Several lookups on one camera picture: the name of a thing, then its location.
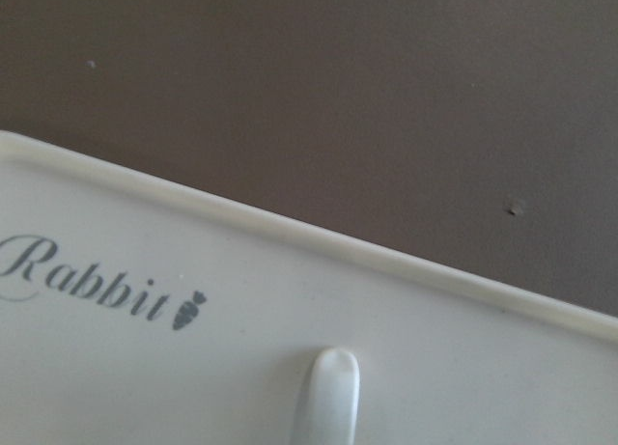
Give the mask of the cream rabbit tray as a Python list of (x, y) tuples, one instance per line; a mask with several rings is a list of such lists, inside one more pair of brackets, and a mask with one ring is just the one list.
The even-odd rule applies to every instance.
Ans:
[(353, 444), (613, 444), (617, 320), (1, 135), (1, 440), (292, 444), (354, 354)]

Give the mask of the white ceramic spoon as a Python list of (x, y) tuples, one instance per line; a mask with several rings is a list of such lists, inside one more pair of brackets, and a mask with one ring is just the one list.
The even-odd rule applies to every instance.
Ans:
[(352, 445), (360, 397), (360, 369), (344, 348), (322, 350), (301, 384), (290, 442)]

